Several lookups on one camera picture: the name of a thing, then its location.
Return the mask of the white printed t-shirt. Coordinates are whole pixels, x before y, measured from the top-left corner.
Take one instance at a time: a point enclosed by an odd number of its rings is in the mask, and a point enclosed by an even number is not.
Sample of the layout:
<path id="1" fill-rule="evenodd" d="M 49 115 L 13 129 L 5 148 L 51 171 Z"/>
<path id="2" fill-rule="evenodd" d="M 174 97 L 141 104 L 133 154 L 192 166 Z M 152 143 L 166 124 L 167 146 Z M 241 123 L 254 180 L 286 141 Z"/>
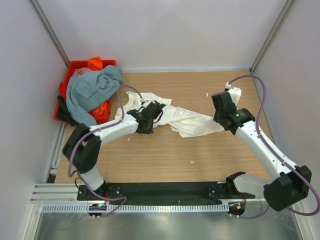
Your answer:
<path id="1" fill-rule="evenodd" d="M 199 137 L 224 130 L 220 124 L 213 120 L 212 116 L 173 106 L 170 98 L 162 98 L 152 92 L 138 94 L 128 91 L 126 95 L 128 96 L 128 102 L 123 106 L 125 113 L 142 107 L 140 106 L 140 99 L 143 98 L 165 104 L 163 115 L 159 122 L 153 124 L 153 128 L 169 125 L 171 130 L 177 132 L 182 138 Z"/>

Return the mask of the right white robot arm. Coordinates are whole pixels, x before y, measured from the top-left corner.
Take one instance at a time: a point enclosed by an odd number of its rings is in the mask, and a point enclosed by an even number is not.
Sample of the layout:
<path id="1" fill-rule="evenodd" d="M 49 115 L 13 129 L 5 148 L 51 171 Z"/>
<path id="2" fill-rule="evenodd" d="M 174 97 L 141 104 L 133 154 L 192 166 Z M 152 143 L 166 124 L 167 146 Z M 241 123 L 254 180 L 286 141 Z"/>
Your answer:
<path id="1" fill-rule="evenodd" d="M 311 170 L 305 165 L 299 167 L 285 157 L 266 134 L 256 127 L 255 117 L 245 108 L 237 109 L 232 97 L 230 90 L 211 96 L 215 108 L 213 120 L 252 150 L 269 178 L 237 172 L 227 178 L 229 183 L 225 185 L 226 194 L 231 198 L 237 198 L 242 193 L 264 198 L 278 212 L 305 199 L 309 194 L 307 184 L 311 181 Z"/>

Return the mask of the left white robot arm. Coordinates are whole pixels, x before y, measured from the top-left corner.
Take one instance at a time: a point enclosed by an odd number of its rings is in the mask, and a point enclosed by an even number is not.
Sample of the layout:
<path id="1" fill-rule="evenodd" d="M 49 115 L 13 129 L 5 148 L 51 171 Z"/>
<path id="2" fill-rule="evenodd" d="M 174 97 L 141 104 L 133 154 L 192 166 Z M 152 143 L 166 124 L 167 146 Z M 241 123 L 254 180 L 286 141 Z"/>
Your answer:
<path id="1" fill-rule="evenodd" d="M 81 123 L 75 127 L 62 153 L 68 159 L 69 167 L 74 167 L 75 173 L 84 180 L 93 199 L 101 200 L 107 192 L 107 183 L 97 167 L 100 148 L 126 135 L 152 134 L 165 106 L 152 100 L 144 102 L 138 109 L 123 111 L 122 116 L 113 121 L 94 126 Z"/>

